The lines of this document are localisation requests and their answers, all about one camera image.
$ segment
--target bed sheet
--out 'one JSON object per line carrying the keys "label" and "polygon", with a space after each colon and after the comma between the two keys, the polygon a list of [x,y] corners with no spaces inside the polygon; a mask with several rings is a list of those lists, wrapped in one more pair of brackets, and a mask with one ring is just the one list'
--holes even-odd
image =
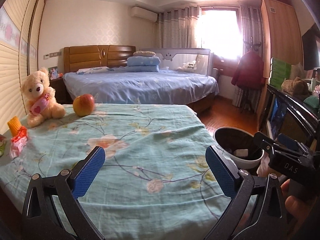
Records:
{"label": "bed sheet", "polygon": [[187,105],[219,92],[213,77],[171,70],[66,73],[63,79],[73,99],[92,94],[96,103]]}
{"label": "bed sheet", "polygon": [[99,145],[106,161],[79,202],[106,239],[204,238],[230,198],[204,157],[217,143],[190,108],[97,104],[83,118],[65,108],[64,118],[28,129],[19,157],[10,160],[7,145],[0,158],[0,185],[20,212],[34,173],[55,176]]}

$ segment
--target framed photo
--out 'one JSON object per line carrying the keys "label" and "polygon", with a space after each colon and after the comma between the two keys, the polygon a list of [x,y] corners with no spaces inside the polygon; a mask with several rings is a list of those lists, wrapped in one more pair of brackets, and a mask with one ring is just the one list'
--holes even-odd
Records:
{"label": "framed photo", "polygon": [[59,78],[58,67],[49,67],[48,71],[49,71],[49,80]]}

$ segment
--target nightstand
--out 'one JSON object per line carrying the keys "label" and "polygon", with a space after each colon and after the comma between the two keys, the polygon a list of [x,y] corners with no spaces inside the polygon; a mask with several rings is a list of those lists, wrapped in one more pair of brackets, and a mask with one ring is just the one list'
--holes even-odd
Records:
{"label": "nightstand", "polygon": [[72,104],[71,97],[64,84],[63,78],[50,80],[50,87],[56,90],[56,100],[59,104]]}

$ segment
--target white wall-mounted air conditioner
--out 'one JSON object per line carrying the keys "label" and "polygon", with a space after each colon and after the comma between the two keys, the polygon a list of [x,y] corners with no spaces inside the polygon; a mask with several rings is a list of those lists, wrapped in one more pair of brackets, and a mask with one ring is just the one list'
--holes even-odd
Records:
{"label": "white wall-mounted air conditioner", "polygon": [[150,12],[148,10],[145,10],[145,9],[142,9],[139,7],[131,8],[131,16],[143,18],[143,19],[149,20],[151,22],[155,22],[158,17],[158,15],[156,13]]}

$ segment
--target curtain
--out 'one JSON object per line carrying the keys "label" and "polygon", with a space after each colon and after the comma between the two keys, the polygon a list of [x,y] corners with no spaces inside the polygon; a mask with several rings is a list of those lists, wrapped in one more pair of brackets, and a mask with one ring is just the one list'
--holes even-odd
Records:
{"label": "curtain", "polygon": [[159,14],[159,48],[198,48],[197,23],[200,6],[186,7]]}
{"label": "curtain", "polygon": [[[260,43],[261,47],[257,51],[258,55],[264,59],[264,49],[263,49],[263,27],[262,27],[262,17],[259,8],[247,7],[240,5],[240,17],[241,17],[241,27],[243,39],[250,42],[251,37],[253,37],[253,43]],[[246,54],[250,49],[247,49],[246,45],[243,45],[243,54]],[[234,106],[240,107],[242,96],[244,91],[236,86],[235,93],[233,96],[232,104]],[[251,101],[252,108],[254,112],[257,111],[261,91],[250,90],[249,100]]]}

